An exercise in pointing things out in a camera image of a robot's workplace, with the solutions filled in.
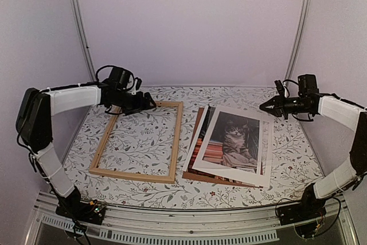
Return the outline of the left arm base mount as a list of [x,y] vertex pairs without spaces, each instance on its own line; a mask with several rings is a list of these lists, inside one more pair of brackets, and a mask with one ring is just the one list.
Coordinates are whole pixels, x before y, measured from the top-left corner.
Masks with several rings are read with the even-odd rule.
[[102,225],[105,213],[106,206],[97,200],[84,203],[80,199],[65,199],[62,197],[56,208],[56,214],[59,216],[96,225]]

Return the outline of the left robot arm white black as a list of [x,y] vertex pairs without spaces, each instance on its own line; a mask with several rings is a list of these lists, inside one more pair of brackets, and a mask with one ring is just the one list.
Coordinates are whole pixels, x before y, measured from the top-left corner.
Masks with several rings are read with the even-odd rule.
[[64,111],[103,105],[120,107],[130,115],[156,106],[148,92],[119,90],[107,82],[89,82],[38,90],[28,88],[17,120],[17,142],[29,151],[34,171],[50,185],[59,204],[72,218],[79,219],[93,207],[81,202],[81,194],[67,176],[53,145],[52,118]]

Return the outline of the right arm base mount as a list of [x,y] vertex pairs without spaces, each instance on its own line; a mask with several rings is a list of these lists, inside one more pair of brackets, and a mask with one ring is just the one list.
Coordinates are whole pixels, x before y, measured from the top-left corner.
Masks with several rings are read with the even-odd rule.
[[275,214],[281,225],[288,225],[320,217],[326,213],[326,199],[316,198],[313,186],[308,186],[299,203],[283,207],[276,207]]

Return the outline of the cat photo white border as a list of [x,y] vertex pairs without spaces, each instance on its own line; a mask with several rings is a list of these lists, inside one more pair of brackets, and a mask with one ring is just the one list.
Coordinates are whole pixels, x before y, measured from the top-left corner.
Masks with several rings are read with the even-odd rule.
[[205,107],[191,146],[200,172],[252,186],[268,187],[274,121],[258,111]]

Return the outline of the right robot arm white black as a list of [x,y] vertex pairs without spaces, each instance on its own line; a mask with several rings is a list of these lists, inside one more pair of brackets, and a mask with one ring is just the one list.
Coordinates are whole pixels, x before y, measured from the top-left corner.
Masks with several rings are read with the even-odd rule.
[[290,96],[287,83],[290,80],[277,80],[276,96],[260,105],[262,111],[275,117],[287,119],[300,114],[313,121],[316,115],[323,119],[315,127],[305,127],[309,141],[318,153],[326,147],[326,157],[334,151],[338,157],[331,157],[332,169],[326,164],[326,157],[319,156],[327,175],[305,187],[296,214],[308,220],[324,206],[325,201],[348,189],[356,189],[366,178],[366,107],[337,96],[335,93],[319,91],[315,75],[300,75],[293,82],[297,96]]

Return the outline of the light wooden picture frame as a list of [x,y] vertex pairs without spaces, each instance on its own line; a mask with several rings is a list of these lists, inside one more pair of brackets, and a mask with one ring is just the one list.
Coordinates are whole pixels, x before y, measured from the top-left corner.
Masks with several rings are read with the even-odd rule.
[[169,174],[167,176],[158,176],[158,175],[150,175],[150,174],[142,174],[142,173],[121,172],[117,170],[107,170],[107,169],[99,168],[99,162],[103,155],[103,151],[106,147],[106,144],[108,142],[110,133],[119,117],[118,112],[121,112],[120,107],[117,107],[115,109],[115,114],[112,115],[110,122],[108,123],[106,130],[100,140],[100,143],[97,147],[97,151],[89,167],[89,172],[91,174],[104,176],[104,177],[111,177],[111,178],[121,178],[125,180],[155,182],[155,183],[163,183],[163,184],[173,184],[175,182],[177,156],[178,156],[178,149],[179,149],[179,138],[180,138],[180,133],[181,133],[181,122],[182,122],[184,104],[183,102],[172,102],[172,101],[162,101],[162,102],[156,101],[155,103],[157,107],[170,107],[170,108],[177,109],[177,117],[176,117],[174,136],[173,136],[173,145],[171,148]]

